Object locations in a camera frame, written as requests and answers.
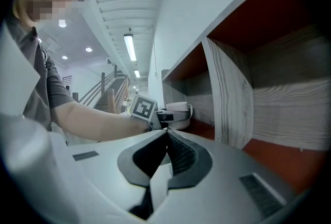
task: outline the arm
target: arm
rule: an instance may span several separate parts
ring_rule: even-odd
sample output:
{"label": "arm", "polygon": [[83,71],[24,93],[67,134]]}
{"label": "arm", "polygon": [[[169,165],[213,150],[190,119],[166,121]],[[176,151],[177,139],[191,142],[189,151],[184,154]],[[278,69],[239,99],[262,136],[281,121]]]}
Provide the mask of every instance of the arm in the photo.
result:
{"label": "arm", "polygon": [[149,128],[144,120],[105,113],[75,101],[53,108],[51,116],[65,131],[96,141],[126,138],[145,133]]}

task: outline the man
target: man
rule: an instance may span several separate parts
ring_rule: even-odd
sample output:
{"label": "man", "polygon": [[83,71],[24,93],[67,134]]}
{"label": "man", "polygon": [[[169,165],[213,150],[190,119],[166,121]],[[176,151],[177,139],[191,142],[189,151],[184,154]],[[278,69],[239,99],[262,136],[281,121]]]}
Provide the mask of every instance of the man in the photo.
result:
{"label": "man", "polygon": [[24,115],[47,130],[51,121],[65,131],[90,140],[105,141],[137,135],[149,128],[146,121],[130,116],[105,113],[73,100],[64,87],[54,62],[42,49],[35,25],[53,18],[70,2],[77,0],[14,0],[6,18],[8,29],[40,79],[24,110]]}

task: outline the gray t-shirt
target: gray t-shirt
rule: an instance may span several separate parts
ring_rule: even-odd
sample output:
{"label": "gray t-shirt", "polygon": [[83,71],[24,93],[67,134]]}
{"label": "gray t-shirt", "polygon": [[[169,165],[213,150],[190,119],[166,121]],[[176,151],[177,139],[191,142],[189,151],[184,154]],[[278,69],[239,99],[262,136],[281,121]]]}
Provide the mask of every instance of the gray t-shirt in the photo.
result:
{"label": "gray t-shirt", "polygon": [[6,18],[8,29],[26,59],[39,73],[40,79],[31,93],[23,114],[51,131],[50,109],[74,101],[63,85],[54,62],[38,41],[36,28],[27,28],[12,11]]}

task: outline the ceiling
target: ceiling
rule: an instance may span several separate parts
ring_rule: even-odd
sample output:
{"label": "ceiling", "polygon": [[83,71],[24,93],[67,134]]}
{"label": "ceiling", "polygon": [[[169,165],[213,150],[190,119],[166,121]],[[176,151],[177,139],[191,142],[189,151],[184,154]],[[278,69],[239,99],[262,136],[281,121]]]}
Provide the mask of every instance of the ceiling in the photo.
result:
{"label": "ceiling", "polygon": [[[153,46],[153,30],[158,15],[159,0],[91,0],[98,23],[107,35],[109,47],[121,61],[123,72],[134,77],[138,69],[140,76],[147,77]],[[137,57],[130,60],[123,35],[133,34]]]}
{"label": "ceiling", "polygon": [[[81,14],[72,16],[66,23],[67,26],[62,28],[59,27],[58,20],[49,21],[38,30],[41,45],[48,50],[52,60],[70,66],[90,59],[108,57]],[[92,48],[92,52],[86,52],[87,47]]]}

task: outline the fluorescent light fixture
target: fluorescent light fixture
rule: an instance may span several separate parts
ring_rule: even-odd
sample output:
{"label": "fluorescent light fixture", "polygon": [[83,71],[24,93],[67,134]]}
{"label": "fluorescent light fixture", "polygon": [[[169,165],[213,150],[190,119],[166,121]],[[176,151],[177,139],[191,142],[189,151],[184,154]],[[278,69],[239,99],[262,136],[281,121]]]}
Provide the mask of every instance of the fluorescent light fixture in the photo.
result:
{"label": "fluorescent light fixture", "polygon": [[62,27],[62,28],[66,27],[67,26],[66,20],[59,20],[58,25],[59,25],[59,27]]}
{"label": "fluorescent light fixture", "polygon": [[140,78],[140,74],[139,74],[139,71],[138,71],[138,70],[135,70],[135,71],[134,71],[134,74],[136,74],[136,77],[137,77],[137,78]]}
{"label": "fluorescent light fixture", "polygon": [[129,52],[131,61],[137,61],[136,54],[134,52],[134,46],[133,46],[133,34],[125,34],[123,37],[124,37],[125,45]]}

